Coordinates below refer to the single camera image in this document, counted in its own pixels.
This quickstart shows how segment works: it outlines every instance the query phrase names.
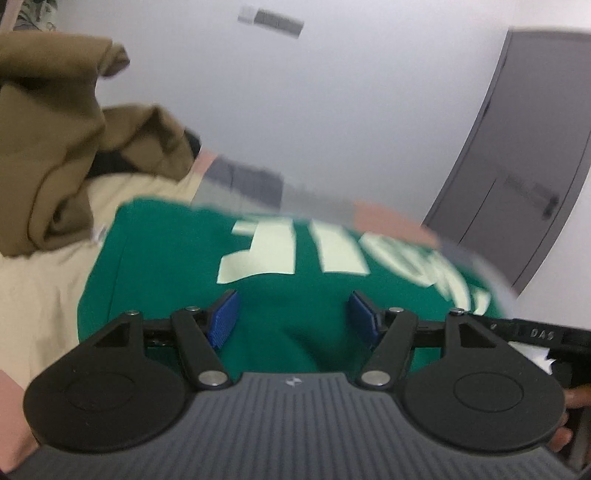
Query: logo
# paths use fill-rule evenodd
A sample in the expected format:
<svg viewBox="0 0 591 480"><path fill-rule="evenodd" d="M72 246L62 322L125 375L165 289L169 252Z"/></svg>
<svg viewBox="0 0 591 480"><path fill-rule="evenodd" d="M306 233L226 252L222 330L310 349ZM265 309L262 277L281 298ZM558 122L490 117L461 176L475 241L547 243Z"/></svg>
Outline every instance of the logo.
<svg viewBox="0 0 591 480"><path fill-rule="evenodd" d="M297 378L297 377L291 377L291 378L288 378L285 381L285 383L288 384L290 387L295 388L295 387L297 387L298 385L300 385L300 384L302 384L304 382L301 379Z"/></svg>

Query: gray fabric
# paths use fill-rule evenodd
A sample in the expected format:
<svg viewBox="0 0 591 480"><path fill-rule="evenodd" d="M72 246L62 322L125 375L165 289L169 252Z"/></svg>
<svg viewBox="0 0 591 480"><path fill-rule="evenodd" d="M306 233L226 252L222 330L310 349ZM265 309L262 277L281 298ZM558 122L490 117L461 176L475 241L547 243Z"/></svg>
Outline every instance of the gray fabric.
<svg viewBox="0 0 591 480"><path fill-rule="evenodd" d="M262 205L242 193L204 178L191 204L195 207L213 207L228 213L277 213L278 209Z"/></svg>
<svg viewBox="0 0 591 480"><path fill-rule="evenodd" d="M219 156L204 177L262 205L274 208L281 205L283 178L268 170L242 166Z"/></svg>
<svg viewBox="0 0 591 480"><path fill-rule="evenodd" d="M296 218L312 218L353 228L355 205L350 200L340 200L310 192L302 187L285 184L281 199L281 213Z"/></svg>

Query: clothing tag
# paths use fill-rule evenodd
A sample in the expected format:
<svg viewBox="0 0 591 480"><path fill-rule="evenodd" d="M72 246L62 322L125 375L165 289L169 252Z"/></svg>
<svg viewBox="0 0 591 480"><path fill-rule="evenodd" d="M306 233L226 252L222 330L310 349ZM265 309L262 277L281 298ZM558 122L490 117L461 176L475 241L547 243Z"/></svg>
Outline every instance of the clothing tag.
<svg viewBox="0 0 591 480"><path fill-rule="evenodd" d="M509 342L515 350L521 355L529 358L533 363L540 367L548 375L552 375L551 365L553 359L548 359L549 348L544 348L536 345L528 345L527 343Z"/></svg>
<svg viewBox="0 0 591 480"><path fill-rule="evenodd" d="M105 241L105 237L107 236L107 226L105 224L103 225L95 225L92 228L92 232L90 234L90 239L99 245L102 245L103 242Z"/></svg>

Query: finger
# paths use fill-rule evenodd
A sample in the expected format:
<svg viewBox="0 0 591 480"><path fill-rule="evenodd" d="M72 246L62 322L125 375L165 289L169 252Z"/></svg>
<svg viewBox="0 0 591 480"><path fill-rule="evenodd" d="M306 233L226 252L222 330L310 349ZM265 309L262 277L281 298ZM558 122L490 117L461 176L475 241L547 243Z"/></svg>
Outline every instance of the finger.
<svg viewBox="0 0 591 480"><path fill-rule="evenodd" d="M562 416L560 417L559 427L564 427L566 425L566 422L568 422L568 420L569 420L569 414L564 412L562 414Z"/></svg>
<svg viewBox="0 0 591 480"><path fill-rule="evenodd" d="M581 385L571 390L564 390L566 408L580 408L591 406L591 384Z"/></svg>
<svg viewBox="0 0 591 480"><path fill-rule="evenodd" d="M548 444L548 448L553 452L559 452L573 438L573 432L565 427L560 427Z"/></svg>

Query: black circular pad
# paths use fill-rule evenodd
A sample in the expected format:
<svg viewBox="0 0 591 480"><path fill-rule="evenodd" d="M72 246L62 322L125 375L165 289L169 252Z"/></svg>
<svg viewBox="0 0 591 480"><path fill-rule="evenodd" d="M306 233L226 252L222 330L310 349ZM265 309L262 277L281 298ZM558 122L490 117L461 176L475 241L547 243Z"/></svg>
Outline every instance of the black circular pad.
<svg viewBox="0 0 591 480"><path fill-rule="evenodd" d="M135 393L135 382L121 374L101 372L74 380L66 390L68 401L88 411L112 410L125 405Z"/></svg>
<svg viewBox="0 0 591 480"><path fill-rule="evenodd" d="M184 401L181 378L165 366L125 348L92 348L62 357L35 378L24 411L39 441L98 453L156 436Z"/></svg>
<svg viewBox="0 0 591 480"><path fill-rule="evenodd" d="M509 410L523 398L523 390L515 380L491 372L461 377L453 391L466 407L489 413Z"/></svg>
<svg viewBox="0 0 591 480"><path fill-rule="evenodd" d="M407 378L405 409L425 432L456 447L511 452L544 444L564 394L538 366L506 348L462 348Z"/></svg>

